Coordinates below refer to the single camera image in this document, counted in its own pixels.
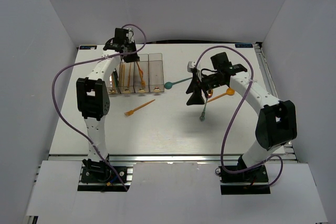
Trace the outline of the teal plastic spoon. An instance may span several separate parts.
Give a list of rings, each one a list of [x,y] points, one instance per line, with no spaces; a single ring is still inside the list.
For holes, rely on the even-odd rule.
[[[185,82],[185,81],[188,81],[188,80],[191,80],[191,79],[192,79],[192,77],[190,77],[190,78],[185,78],[185,79],[182,79],[182,80],[179,80],[179,81],[175,81],[175,82],[166,82],[166,83],[164,84],[164,88],[165,88],[165,89],[171,89],[174,85],[179,84],[179,83],[182,83],[182,82]]]

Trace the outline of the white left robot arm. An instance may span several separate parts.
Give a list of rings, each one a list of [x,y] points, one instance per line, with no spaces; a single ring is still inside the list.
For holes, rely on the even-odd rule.
[[[139,60],[131,28],[115,29],[114,37],[103,47],[102,57],[94,69],[76,82],[77,106],[84,118],[89,144],[89,154],[83,164],[101,182],[110,178],[111,168],[106,164],[109,154],[105,142],[105,117],[110,109],[107,90],[109,78],[121,63]]]

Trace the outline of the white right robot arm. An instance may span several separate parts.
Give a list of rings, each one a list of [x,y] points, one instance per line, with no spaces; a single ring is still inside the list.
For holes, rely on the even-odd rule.
[[[222,52],[211,57],[213,72],[202,74],[197,63],[190,61],[188,72],[192,81],[186,93],[191,97],[187,105],[203,105],[209,92],[221,86],[228,86],[247,102],[258,116],[255,129],[256,140],[238,160],[237,175],[247,182],[256,175],[256,168],[262,165],[275,150],[297,137],[296,108],[290,100],[281,101],[253,80],[242,64],[232,64]]]

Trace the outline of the orange fork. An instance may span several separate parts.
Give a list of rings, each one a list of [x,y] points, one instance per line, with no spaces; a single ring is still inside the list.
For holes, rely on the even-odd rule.
[[[139,63],[137,62],[136,64],[137,64],[138,71],[139,71],[139,76],[140,76],[140,80],[141,80],[141,86],[142,86],[142,87],[145,87],[145,86],[146,86],[146,83],[145,83],[145,81],[144,81],[144,79],[143,79],[143,71],[142,71],[142,69],[140,68]]]
[[[142,105],[140,105],[140,106],[138,106],[138,107],[136,107],[136,108],[134,108],[134,109],[132,109],[132,110],[130,110],[130,111],[124,112],[124,115],[125,115],[125,116],[131,116],[134,112],[140,110],[141,108],[143,108],[143,107],[149,105],[150,103],[152,103],[152,102],[154,102],[154,101],[155,101],[155,99],[153,99],[153,100],[151,100],[151,101],[149,101],[149,102],[146,102],[146,103],[144,103],[144,104],[142,104]]]

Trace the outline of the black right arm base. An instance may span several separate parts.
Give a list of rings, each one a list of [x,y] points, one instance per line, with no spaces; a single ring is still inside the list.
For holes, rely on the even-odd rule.
[[[265,166],[239,174],[230,174],[219,166],[215,169],[215,174],[220,177],[222,195],[270,194],[269,179]]]

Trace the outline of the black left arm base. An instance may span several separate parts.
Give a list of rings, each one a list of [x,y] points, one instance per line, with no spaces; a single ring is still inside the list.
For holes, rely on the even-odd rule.
[[[111,169],[105,162],[82,160],[77,191],[86,192],[126,192],[131,185],[127,166],[115,166]]]

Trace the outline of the orange plastic spoon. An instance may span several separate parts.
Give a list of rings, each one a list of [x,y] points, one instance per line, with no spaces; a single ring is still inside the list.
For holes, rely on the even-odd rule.
[[[226,90],[226,92],[224,92],[224,93],[222,93],[222,94],[220,94],[220,95],[218,95],[218,96],[215,96],[214,98],[211,98],[210,100],[208,100],[208,102],[215,101],[215,100],[217,100],[217,99],[219,99],[219,98],[221,98],[221,97],[223,97],[223,96],[226,96],[226,95],[234,95],[234,94],[235,94],[235,90],[233,90],[233,89],[231,89],[231,88],[228,88],[228,89]]]

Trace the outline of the gold spoon ornate handle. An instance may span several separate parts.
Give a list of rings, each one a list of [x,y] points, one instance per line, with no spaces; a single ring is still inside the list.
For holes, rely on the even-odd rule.
[[[202,113],[201,113],[201,116],[199,117],[199,120],[201,122],[205,121],[205,113],[206,113],[206,106],[207,106],[207,103],[208,103],[208,100],[213,96],[213,89],[210,89],[208,91],[206,91],[205,93],[205,103],[204,103],[204,107],[203,107],[203,110],[202,110]]]

